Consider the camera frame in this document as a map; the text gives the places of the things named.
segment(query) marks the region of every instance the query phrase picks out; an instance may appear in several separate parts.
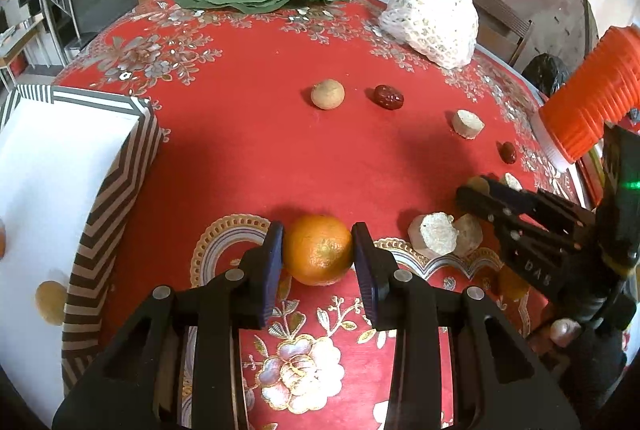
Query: green light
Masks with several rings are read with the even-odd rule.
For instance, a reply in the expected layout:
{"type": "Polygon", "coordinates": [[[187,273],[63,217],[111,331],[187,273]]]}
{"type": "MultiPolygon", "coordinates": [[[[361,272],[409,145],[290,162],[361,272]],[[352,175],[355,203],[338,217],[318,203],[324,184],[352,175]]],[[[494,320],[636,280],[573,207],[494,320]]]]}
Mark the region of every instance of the green light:
{"type": "Polygon", "coordinates": [[[631,181],[629,183],[622,183],[622,188],[628,190],[640,190],[640,181],[631,181]]]}

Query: bottle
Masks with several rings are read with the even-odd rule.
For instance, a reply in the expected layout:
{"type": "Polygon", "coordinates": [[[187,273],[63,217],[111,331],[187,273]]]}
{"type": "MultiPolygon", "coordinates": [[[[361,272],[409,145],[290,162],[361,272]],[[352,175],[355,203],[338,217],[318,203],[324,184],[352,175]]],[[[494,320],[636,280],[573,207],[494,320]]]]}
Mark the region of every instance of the bottle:
{"type": "Polygon", "coordinates": [[[640,105],[640,28],[611,26],[580,67],[530,118],[531,128],[560,172],[640,105]]]}

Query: striped tray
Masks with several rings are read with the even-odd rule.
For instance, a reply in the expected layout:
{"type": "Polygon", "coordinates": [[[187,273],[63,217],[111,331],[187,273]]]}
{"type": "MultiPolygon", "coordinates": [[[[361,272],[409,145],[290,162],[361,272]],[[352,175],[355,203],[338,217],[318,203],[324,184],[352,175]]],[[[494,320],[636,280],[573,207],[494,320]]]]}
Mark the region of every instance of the striped tray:
{"type": "Polygon", "coordinates": [[[18,85],[0,108],[0,130],[24,99],[50,104],[70,102],[138,117],[95,198],[69,277],[62,327],[62,378],[66,393],[98,351],[101,311],[116,247],[156,156],[161,130],[146,99],[48,85],[18,85]]]}

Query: table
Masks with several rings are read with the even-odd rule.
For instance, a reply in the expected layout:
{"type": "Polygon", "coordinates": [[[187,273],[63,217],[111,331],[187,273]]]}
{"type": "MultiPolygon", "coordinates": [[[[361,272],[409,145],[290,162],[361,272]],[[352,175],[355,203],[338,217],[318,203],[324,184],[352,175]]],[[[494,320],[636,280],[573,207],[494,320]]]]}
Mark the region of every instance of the table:
{"type": "Polygon", "coordinates": [[[28,43],[35,37],[36,42],[38,43],[38,47],[40,51],[47,57],[47,66],[50,65],[49,58],[47,55],[47,51],[44,49],[42,41],[38,36],[38,27],[40,23],[44,20],[44,16],[42,14],[37,14],[34,17],[30,17],[29,19],[21,22],[17,27],[13,35],[11,35],[7,40],[5,40],[4,44],[0,46],[0,78],[2,79],[2,84],[9,91],[9,86],[2,74],[2,69],[6,69],[11,77],[12,83],[16,84],[14,73],[11,71],[10,64],[15,60],[15,58],[22,52],[23,49],[27,49],[28,43]]]}
{"type": "MultiPolygon", "coordinates": [[[[63,69],[57,84],[149,97],[164,133],[105,284],[103,343],[154,286],[205,283],[237,266],[270,220],[287,225],[306,212],[333,214],[349,227],[364,220],[380,246],[431,284],[456,291],[479,285],[522,334],[539,323],[539,295],[519,302],[496,295],[500,262],[489,226],[481,248],[463,258],[428,261],[403,240],[417,214],[462,215],[455,188],[480,173],[509,171],[526,188],[575,198],[569,176],[554,174],[532,136],[527,115],[536,101],[523,80],[482,51],[467,67],[444,70],[399,46],[376,26],[382,8],[377,0],[352,0],[244,16],[148,0],[63,69]],[[346,89],[334,111],[309,103],[311,86],[326,78],[346,89]],[[370,101],[381,83],[404,93],[401,109],[370,101]],[[461,108],[486,124],[473,141],[450,128],[461,108]],[[517,145],[516,165],[498,156],[502,141],[517,145]]],[[[328,287],[283,277],[268,329],[241,335],[254,428],[380,426],[395,334],[369,326],[358,296],[353,271],[328,287]],[[308,370],[321,372],[294,396],[283,370],[300,355],[308,370]]],[[[193,344],[192,333],[185,424],[193,344]]],[[[450,375],[443,390],[448,424],[450,375]]]]}

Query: silver bolt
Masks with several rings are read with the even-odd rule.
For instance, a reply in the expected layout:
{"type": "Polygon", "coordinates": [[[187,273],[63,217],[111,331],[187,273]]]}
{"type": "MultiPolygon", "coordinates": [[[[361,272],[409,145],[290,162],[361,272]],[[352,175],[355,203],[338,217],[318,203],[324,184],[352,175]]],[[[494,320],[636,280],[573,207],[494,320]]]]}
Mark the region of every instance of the silver bolt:
{"type": "Polygon", "coordinates": [[[225,273],[225,279],[231,280],[232,282],[241,280],[242,277],[244,277],[244,271],[242,271],[242,269],[238,269],[237,267],[234,269],[230,269],[225,273]]]}
{"type": "Polygon", "coordinates": [[[477,285],[473,285],[468,288],[466,290],[466,294],[469,296],[469,298],[472,298],[474,300],[482,300],[484,298],[484,291],[477,285]]]}
{"type": "Polygon", "coordinates": [[[167,285],[159,285],[154,289],[152,295],[156,300],[162,300],[171,295],[171,288],[167,285]]]}
{"type": "Polygon", "coordinates": [[[394,279],[399,280],[400,282],[409,282],[413,277],[414,274],[406,269],[396,269],[394,271],[394,279]]]}

